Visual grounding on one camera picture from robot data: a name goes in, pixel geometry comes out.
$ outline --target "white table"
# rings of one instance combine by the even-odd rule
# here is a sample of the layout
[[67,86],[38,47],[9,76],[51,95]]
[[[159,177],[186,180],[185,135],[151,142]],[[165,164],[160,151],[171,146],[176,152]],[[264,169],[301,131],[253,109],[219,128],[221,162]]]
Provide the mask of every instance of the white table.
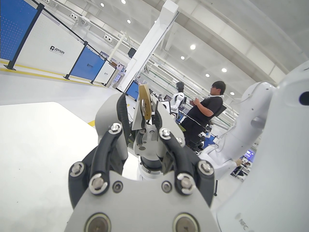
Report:
[[[96,130],[60,104],[0,106],[0,231],[63,231],[68,169],[95,146]],[[136,179],[137,167],[129,153],[123,175]]]

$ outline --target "black hair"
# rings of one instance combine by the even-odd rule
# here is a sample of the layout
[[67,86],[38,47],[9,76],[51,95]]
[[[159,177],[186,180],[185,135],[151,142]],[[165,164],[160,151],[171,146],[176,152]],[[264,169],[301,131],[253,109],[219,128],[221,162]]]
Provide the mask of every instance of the black hair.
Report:
[[225,89],[226,89],[226,85],[225,85],[225,83],[223,82],[223,81],[216,81],[216,82],[214,82],[213,84],[212,84],[212,86],[213,87],[215,87],[215,88],[219,88],[219,89],[221,89],[221,91],[220,91],[220,95],[223,95],[224,94],[224,92],[225,92]]

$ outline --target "black t-shirt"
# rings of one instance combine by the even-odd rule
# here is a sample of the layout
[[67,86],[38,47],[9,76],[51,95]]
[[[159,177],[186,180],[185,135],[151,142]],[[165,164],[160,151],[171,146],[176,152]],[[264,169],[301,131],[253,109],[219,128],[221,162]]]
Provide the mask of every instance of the black t-shirt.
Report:
[[213,112],[213,115],[210,117],[205,116],[197,106],[194,106],[189,112],[188,116],[193,118],[196,122],[200,123],[205,127],[209,121],[214,117],[214,115],[221,109],[223,105],[223,100],[220,96],[209,97],[204,99],[201,104],[207,109]]

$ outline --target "monitor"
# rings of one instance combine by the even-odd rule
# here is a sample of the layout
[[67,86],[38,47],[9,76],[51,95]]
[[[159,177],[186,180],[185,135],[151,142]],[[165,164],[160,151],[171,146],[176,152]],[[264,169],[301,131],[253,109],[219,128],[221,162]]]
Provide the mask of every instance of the monitor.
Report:
[[255,157],[255,152],[253,150],[248,150],[244,155],[249,161],[253,162]]
[[223,111],[225,111],[226,107],[222,105],[221,109],[215,113],[215,116],[218,117]]
[[126,92],[126,94],[133,97],[135,101],[138,98],[138,87],[139,85],[135,81],[133,81]]
[[164,100],[170,102],[170,101],[172,100],[172,98],[171,98],[170,96],[166,95],[166,96],[164,97]]

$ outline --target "white column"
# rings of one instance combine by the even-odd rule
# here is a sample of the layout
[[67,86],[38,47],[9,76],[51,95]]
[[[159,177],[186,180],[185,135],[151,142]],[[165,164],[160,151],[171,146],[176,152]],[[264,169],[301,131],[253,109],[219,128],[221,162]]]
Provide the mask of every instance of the white column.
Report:
[[113,55],[115,54],[116,50],[119,48],[120,44],[122,43],[122,41],[124,40],[125,37],[126,37],[126,34],[124,33],[124,34],[121,36],[119,42],[117,42],[116,46],[115,46],[114,49],[112,50],[111,54],[109,55],[109,57],[108,57],[108,59],[107,59],[108,61],[111,60],[111,58],[113,57]]
[[162,7],[157,22],[152,26],[135,55],[130,60],[126,69],[126,75],[118,86],[119,90],[122,90],[123,92],[127,90],[135,76],[147,63],[149,57],[153,54],[167,31],[172,26],[177,13],[178,5],[171,0],[167,0]]

